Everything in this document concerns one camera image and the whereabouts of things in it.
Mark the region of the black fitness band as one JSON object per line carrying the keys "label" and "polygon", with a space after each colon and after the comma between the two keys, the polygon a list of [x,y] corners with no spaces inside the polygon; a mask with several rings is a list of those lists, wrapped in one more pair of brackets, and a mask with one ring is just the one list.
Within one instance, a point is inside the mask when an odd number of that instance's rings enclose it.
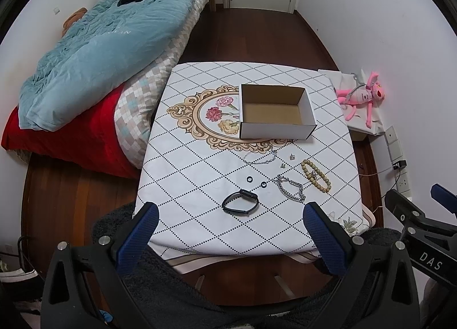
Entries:
{"label": "black fitness band", "polygon": [[249,216],[257,210],[258,206],[258,195],[244,189],[230,194],[222,202],[222,210],[235,216]]}

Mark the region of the black plug adapter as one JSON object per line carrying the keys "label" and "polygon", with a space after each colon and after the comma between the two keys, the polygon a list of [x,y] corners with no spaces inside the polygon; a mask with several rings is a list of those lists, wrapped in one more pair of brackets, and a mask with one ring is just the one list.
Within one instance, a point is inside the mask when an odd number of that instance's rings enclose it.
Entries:
{"label": "black plug adapter", "polygon": [[401,170],[405,169],[406,166],[407,166],[407,161],[399,160],[399,161],[393,163],[392,169],[394,169],[394,171],[401,171]]}

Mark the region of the white diamond-pattern tablecloth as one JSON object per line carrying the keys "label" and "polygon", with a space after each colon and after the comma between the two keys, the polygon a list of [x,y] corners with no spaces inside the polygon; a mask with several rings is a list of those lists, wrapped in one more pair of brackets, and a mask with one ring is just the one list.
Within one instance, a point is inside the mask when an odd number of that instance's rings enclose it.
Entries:
{"label": "white diamond-pattern tablecloth", "polygon": [[[304,87],[316,129],[306,140],[241,141],[241,84]],[[240,189],[258,195],[259,206],[249,216],[222,210],[222,202]],[[138,206],[158,207],[149,242],[158,255],[315,257],[302,220],[309,201],[351,235],[368,229],[348,127],[326,76],[251,62],[174,67],[149,136],[136,200]]]}

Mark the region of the red blanket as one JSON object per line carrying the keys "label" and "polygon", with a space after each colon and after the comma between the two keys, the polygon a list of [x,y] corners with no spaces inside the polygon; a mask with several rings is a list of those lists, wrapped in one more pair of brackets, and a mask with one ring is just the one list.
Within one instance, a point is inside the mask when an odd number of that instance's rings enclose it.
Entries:
{"label": "red blanket", "polygon": [[115,131],[114,112],[122,87],[55,132],[22,130],[19,109],[9,116],[1,138],[5,150],[25,150],[68,161],[90,171],[128,179],[139,178],[137,169],[123,153]]}

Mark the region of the pink panther plush toy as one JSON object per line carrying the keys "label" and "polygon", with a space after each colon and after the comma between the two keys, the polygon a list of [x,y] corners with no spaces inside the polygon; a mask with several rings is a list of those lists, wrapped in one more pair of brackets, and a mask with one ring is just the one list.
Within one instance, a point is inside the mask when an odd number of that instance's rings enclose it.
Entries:
{"label": "pink panther plush toy", "polygon": [[380,102],[385,97],[383,87],[378,81],[379,74],[372,72],[366,84],[361,84],[353,89],[336,89],[338,103],[346,110],[350,108],[349,114],[345,117],[350,121],[360,107],[366,107],[366,127],[372,127],[372,108],[375,102]]}

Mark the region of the checkered bed sheet mattress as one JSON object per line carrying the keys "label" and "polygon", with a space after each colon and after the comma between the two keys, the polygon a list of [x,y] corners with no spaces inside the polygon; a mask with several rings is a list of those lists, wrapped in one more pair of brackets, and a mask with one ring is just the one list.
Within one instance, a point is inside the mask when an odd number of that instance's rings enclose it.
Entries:
{"label": "checkered bed sheet mattress", "polygon": [[158,58],[127,80],[114,111],[115,132],[126,159],[141,168],[156,111],[163,90],[178,63],[197,24],[201,12],[210,0],[194,0],[184,25],[171,39]]}

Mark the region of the white cardboard box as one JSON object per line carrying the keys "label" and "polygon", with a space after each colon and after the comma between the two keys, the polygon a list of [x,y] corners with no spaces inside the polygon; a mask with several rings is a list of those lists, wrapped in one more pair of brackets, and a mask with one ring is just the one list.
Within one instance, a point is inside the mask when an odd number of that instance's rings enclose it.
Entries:
{"label": "white cardboard box", "polygon": [[241,84],[238,105],[242,140],[306,140],[317,127],[304,87]]}

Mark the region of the light blue duvet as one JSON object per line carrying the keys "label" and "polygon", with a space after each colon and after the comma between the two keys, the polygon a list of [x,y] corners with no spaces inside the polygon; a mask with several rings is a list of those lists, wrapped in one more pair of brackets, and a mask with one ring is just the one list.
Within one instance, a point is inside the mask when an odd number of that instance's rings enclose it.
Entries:
{"label": "light blue duvet", "polygon": [[22,85],[22,130],[56,131],[158,58],[195,0],[100,0],[37,63]]}

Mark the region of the wall power strip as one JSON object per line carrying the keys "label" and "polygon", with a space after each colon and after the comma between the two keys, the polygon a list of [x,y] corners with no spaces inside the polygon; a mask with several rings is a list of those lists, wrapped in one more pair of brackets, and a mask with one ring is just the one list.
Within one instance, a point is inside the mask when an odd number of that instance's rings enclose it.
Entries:
{"label": "wall power strip", "polygon": [[411,201],[412,192],[407,174],[407,161],[393,126],[386,129],[385,138],[394,171],[394,189]]}

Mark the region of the brown item by wall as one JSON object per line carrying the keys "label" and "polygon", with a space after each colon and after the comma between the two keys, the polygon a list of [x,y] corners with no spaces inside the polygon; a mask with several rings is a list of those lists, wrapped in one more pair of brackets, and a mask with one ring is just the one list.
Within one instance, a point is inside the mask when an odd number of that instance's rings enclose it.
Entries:
{"label": "brown item by wall", "polygon": [[87,8],[82,7],[79,10],[75,11],[64,23],[62,26],[62,32],[61,36],[65,36],[69,28],[72,26],[72,24],[76,21],[79,21],[84,17],[84,15],[87,13]]}

